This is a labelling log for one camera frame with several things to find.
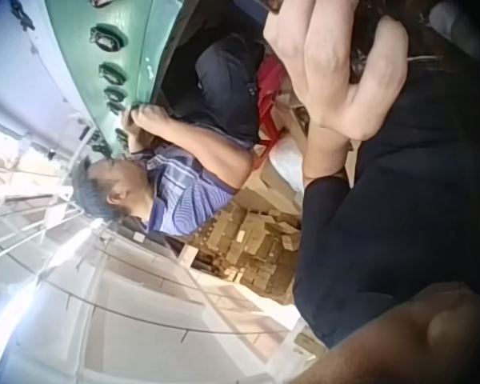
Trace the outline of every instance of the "green surface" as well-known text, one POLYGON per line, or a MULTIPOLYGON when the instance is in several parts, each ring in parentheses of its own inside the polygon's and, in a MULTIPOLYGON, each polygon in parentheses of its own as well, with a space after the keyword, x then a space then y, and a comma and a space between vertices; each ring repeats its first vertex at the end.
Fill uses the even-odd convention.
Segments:
POLYGON ((149 102, 182 0, 118 0, 102 9, 88 0, 46 0, 46 8, 62 55, 74 83, 94 122, 112 147, 122 152, 115 129, 120 121, 107 108, 103 90, 109 83, 98 76, 103 62, 119 65, 127 74, 121 87, 128 96, 122 103, 149 102), (90 28, 107 24, 118 28, 127 44, 117 53, 107 53, 89 42, 90 28))

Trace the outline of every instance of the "ear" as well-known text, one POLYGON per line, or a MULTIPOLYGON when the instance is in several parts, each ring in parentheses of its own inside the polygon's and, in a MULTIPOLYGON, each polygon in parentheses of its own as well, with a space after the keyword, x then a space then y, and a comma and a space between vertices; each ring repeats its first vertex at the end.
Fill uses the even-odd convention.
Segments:
POLYGON ((128 193, 125 191, 117 192, 115 190, 112 190, 106 197, 106 202, 113 206, 120 206, 126 199, 127 195, 128 193))

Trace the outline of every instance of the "green machine panel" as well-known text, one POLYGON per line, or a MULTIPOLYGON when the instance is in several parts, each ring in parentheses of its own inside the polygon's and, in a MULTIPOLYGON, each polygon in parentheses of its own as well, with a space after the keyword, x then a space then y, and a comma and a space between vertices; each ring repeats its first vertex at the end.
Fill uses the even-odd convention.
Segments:
POLYGON ((155 81, 160 77, 159 69, 167 65, 161 65, 161 61, 168 61, 174 49, 171 46, 175 46, 175 42, 170 43, 177 40, 172 33, 175 24, 181 24, 179 14, 183 3, 183 0, 117 0, 96 9, 88 0, 46 0, 55 36, 74 83, 115 155, 123 152, 115 132, 120 127, 120 117, 107 106, 105 89, 109 94, 125 96, 118 103, 124 107, 151 100, 155 81), (96 26, 120 37, 124 47, 117 52, 100 49, 90 41, 91 29, 96 26), (123 75, 124 84, 113 86, 99 76, 99 67, 104 63, 123 75))

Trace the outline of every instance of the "black hair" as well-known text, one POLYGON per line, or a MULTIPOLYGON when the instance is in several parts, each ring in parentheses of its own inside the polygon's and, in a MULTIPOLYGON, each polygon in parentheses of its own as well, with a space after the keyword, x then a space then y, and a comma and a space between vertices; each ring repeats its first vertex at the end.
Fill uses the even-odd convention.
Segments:
POLYGON ((89 158, 85 158, 72 174, 73 196, 76 203, 83 208, 87 215, 94 218, 119 220, 124 216, 121 207, 109 204, 106 200, 113 184, 90 178, 89 168, 91 165, 89 158))

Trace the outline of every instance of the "cardboard box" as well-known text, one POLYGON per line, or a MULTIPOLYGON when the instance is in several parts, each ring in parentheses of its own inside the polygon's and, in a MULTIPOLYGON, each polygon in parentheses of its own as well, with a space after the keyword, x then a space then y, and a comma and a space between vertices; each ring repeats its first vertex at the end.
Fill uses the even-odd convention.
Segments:
POLYGON ((268 159, 251 174, 245 188, 255 192, 276 210, 296 216, 301 214, 302 208, 294 202, 297 193, 268 159))

